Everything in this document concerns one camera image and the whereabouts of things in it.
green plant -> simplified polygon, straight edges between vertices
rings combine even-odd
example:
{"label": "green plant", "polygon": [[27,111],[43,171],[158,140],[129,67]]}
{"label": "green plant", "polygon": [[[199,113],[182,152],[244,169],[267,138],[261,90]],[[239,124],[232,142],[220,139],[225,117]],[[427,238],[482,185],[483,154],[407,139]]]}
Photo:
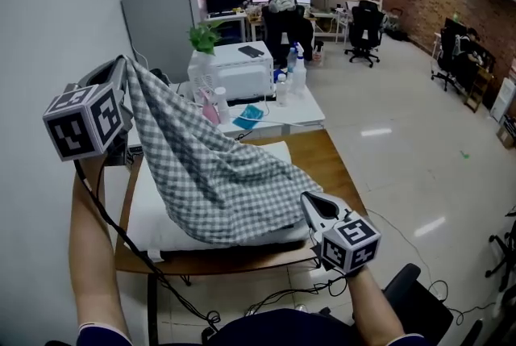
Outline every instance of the green plant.
{"label": "green plant", "polygon": [[200,23],[197,27],[190,28],[190,43],[193,49],[214,55],[214,46],[220,40],[218,32],[214,31],[222,21]]}

gray checkered cloth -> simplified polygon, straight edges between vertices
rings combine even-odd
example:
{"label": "gray checkered cloth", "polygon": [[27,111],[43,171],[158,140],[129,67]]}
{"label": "gray checkered cloth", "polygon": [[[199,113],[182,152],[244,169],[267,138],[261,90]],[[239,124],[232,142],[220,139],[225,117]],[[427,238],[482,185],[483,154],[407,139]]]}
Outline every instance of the gray checkered cloth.
{"label": "gray checkered cloth", "polygon": [[169,217],[190,237],[241,244],[303,220],[306,173],[226,137],[193,104],[127,58],[135,125]]}

brick wall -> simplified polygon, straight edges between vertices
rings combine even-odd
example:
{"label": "brick wall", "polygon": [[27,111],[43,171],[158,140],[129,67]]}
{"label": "brick wall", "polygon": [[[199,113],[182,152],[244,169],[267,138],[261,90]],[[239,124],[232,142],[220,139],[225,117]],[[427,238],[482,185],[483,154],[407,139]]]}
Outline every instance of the brick wall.
{"label": "brick wall", "polygon": [[[457,12],[459,19],[474,27],[481,35],[481,44],[496,58],[495,80],[486,94],[490,106],[496,98],[503,78],[509,73],[516,56],[516,2],[512,0],[384,0],[384,9],[404,10],[403,29],[420,47],[431,52],[434,32],[444,25],[446,17]],[[516,102],[511,107],[516,115]]]}

forearm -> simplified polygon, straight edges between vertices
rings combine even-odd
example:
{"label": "forearm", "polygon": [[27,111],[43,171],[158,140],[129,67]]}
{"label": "forearm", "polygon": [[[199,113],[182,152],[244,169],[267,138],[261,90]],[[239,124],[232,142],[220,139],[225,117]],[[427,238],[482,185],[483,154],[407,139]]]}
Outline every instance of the forearm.
{"label": "forearm", "polygon": [[348,278],[347,282],[352,295],[355,323],[368,346],[386,346],[405,334],[367,267],[357,276]]}
{"label": "forearm", "polygon": [[[81,162],[88,183],[94,189],[100,170],[98,162]],[[103,182],[102,179],[99,190],[102,203]],[[114,251],[107,226],[77,175],[73,183],[69,263],[79,324],[109,324],[127,335],[116,281]]]}

white tiled floor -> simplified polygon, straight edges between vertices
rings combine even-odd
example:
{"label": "white tiled floor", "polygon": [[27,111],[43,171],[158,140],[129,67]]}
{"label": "white tiled floor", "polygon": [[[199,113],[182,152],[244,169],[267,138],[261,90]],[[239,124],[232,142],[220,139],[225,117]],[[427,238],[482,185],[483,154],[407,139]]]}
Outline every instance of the white tiled floor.
{"label": "white tiled floor", "polygon": [[[516,152],[506,151],[496,137],[497,124],[485,108],[473,114],[459,97],[430,80],[430,57],[407,43],[384,38],[381,63],[373,69],[349,64],[342,45],[327,44],[326,63],[310,69],[308,86],[327,116],[326,127],[347,166],[372,221],[383,234],[371,269],[381,286],[407,263],[422,269],[419,281],[430,285],[443,279],[450,288],[447,304],[467,310],[491,301],[499,277],[484,273],[495,263],[490,234],[509,227],[504,214],[516,204]],[[389,129],[384,135],[363,131]],[[279,135],[267,132],[263,135]],[[385,216],[421,253],[373,211]],[[421,227],[439,221],[433,231]],[[217,309],[223,324],[282,289],[308,288],[335,276],[313,265],[193,278],[191,287],[174,281],[199,310]],[[342,287],[335,284],[333,292]],[[437,287],[439,294],[444,289]],[[160,290],[160,342],[198,342],[205,327],[166,291]],[[275,307],[304,303],[310,311],[329,306],[348,321],[352,314],[348,291],[337,298],[295,294]],[[451,326],[441,344],[459,344],[475,319],[489,311],[466,316]]]}

